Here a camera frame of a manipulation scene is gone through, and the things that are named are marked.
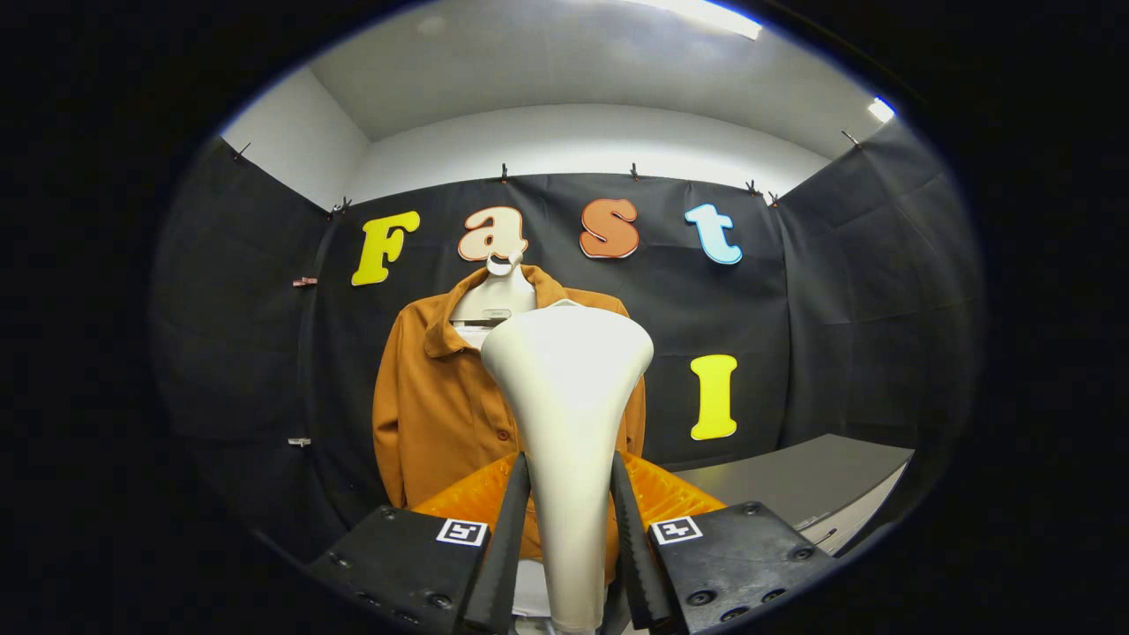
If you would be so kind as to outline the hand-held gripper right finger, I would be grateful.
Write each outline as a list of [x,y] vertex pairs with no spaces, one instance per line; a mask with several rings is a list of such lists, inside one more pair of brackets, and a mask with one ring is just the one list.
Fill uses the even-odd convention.
[[614,455],[610,498],[637,630],[751,634],[754,620],[834,567],[765,504],[723,506],[644,459]]

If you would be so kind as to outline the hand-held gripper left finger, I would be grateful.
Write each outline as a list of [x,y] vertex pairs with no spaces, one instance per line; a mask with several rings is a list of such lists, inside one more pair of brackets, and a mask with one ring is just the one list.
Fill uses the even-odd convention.
[[530,496],[519,453],[492,524],[384,505],[308,571],[379,634],[507,634]]

